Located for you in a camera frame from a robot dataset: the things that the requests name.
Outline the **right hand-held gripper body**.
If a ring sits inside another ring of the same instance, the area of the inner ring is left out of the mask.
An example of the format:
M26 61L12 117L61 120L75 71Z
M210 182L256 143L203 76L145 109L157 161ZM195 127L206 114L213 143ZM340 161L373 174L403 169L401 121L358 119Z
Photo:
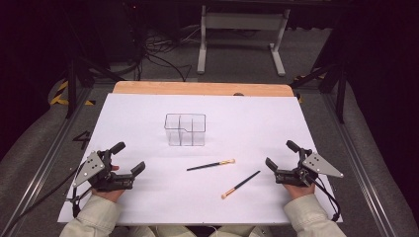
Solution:
M318 153L311 150L299 149L297 151L299 161L297 166L288 171L275 169L277 184L291 185L295 187L309 187L319 175L343 178L344 174L326 161Z

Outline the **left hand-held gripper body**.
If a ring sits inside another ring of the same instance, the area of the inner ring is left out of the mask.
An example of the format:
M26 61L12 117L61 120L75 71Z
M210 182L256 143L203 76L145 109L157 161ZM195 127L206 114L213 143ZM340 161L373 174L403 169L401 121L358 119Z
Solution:
M118 175L113 171L112 156L115 154L114 149L91 152L77 171L72 187L78 188L88 182L98 192L131 190L134 175Z

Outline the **black makeup brush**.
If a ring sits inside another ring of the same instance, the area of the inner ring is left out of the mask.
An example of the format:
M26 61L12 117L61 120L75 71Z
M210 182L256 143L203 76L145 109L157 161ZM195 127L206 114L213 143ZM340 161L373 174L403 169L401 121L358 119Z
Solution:
M243 181L241 181L239 184L235 185L233 188L231 188L230 190L228 190L227 192L225 192L224 194L222 194L221 195L221 199L226 199L228 196L230 196L232 193L234 193L236 190L238 190L240 187L242 187L243 185L245 185L246 183L248 183L250 180L252 180L253 178L255 178L260 173L261 173L261 171L257 171L254 174L252 174L251 176L247 177L246 179L244 179Z
M205 164L205 165L201 165L201 166L187 168L186 171L194 171L194 170L199 170L199 169L204 169L204 168L209 168L209 167L215 167L215 166L220 166L220 165L225 165L225 164L234 164L235 162L236 162L235 159L229 159L229 160L224 160L224 161L214 162L214 163Z

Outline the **clear plastic organizer box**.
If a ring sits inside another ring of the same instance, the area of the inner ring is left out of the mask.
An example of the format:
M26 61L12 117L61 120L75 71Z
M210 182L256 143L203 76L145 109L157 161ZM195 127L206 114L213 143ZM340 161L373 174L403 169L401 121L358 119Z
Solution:
M204 114L167 114L164 129L170 146L204 146L207 117Z

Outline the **person's left hand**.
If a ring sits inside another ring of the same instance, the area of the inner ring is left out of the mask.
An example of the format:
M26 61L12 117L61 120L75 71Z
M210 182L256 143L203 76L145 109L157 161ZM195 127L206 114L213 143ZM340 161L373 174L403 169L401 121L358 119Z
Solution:
M112 202L117 202L124 192L124 190L116 190L111 192L99 192L95 189L92 190L93 195L107 199Z

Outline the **person's right hand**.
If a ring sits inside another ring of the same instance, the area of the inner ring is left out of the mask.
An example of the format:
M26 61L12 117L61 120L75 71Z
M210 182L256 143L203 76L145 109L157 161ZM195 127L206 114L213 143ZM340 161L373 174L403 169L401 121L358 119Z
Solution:
M315 191L315 185L311 184L309 187L285 185L285 189L288 191L292 199L297 199L307 195L312 195Z

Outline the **black tripod stand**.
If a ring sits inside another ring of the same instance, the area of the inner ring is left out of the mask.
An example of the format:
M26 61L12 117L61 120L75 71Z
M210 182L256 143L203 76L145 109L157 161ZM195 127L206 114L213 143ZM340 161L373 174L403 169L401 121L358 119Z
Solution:
M67 64L68 108L66 117L68 119L73 116L78 107L76 89L77 82L80 82L83 88L91 88L94 84L93 73L90 71L91 68L116 82L124 81L124 78L87 59L86 57L77 56L71 58Z
M296 89L320 76L324 76L318 90L322 94L330 94L334 87L337 87L335 103L335 114L337 119L343 123L344 101L346 94L347 73L343 63L332 63L313 70L305 76L297 76L296 80L290 83L292 89Z

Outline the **white table sheet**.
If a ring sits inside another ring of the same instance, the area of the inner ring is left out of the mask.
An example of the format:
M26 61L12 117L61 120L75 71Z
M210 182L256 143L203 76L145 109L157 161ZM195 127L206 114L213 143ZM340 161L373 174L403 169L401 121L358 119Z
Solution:
M170 146L167 114L204 114L205 145ZM295 97L110 94L87 150L109 149L122 141L126 148L113 158L122 173L139 162L146 165L119 200L120 225L276 225L288 220L283 207L289 196L265 160L293 169L298 157L287 148L288 140L315 147ZM186 171L229 159L236 162Z

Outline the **yellow black floor tape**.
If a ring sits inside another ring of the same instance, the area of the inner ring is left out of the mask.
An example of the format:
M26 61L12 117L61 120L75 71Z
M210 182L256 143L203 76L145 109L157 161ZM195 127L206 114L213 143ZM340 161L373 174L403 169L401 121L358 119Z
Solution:
M59 105L68 106L69 101L67 99L62 98L62 95L67 87L68 87L68 81L63 80L49 103L51 105L59 104Z

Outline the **wooden table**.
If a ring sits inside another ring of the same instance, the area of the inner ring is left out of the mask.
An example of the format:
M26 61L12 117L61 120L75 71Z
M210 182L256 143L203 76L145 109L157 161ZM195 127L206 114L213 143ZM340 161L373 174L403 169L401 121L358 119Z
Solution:
M115 85L113 92L147 95L293 96L293 90L288 85L160 81L120 81Z

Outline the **white metal stand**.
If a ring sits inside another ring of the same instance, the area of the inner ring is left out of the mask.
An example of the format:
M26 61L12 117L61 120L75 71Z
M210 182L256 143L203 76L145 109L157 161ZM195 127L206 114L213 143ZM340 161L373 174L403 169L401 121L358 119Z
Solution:
M207 30L254 30L276 31L277 39L269 44L277 74L281 77L286 75L279 48L290 17L290 9L281 14L250 14L250 13L214 13L209 12L206 6L201 12L201 44L198 57L197 73L206 72L207 60Z

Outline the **aluminium floor rail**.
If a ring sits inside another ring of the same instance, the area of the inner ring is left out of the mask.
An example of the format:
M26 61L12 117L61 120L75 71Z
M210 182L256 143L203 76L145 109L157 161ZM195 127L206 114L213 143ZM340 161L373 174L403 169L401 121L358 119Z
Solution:
M398 237L378 197L377 190L373 186L373 183L371 182L371 179L363 166L361 157L356 150L356 147L345 124L339 121L336 115L335 104L332 96L329 94L322 94L321 97L349 153L349 163L352 167L370 212L375 220L381 237Z
M76 101L73 103L75 108L68 108L71 111L71 115L69 118L65 118L61 123L56 136L53 138L52 144L49 146L45 156L42 158L41 164L31 178L28 187L26 188L15 211L11 215L11 218L6 224L5 229L0 233L0 237L14 237L15 232L20 229L20 222L24 216L42 202L41 200L37 200L37 197L58 157L58 153L61 150L67 133L74 124L77 116L80 114L82 106L90 96L91 91L91 88L82 88L79 93L75 94Z

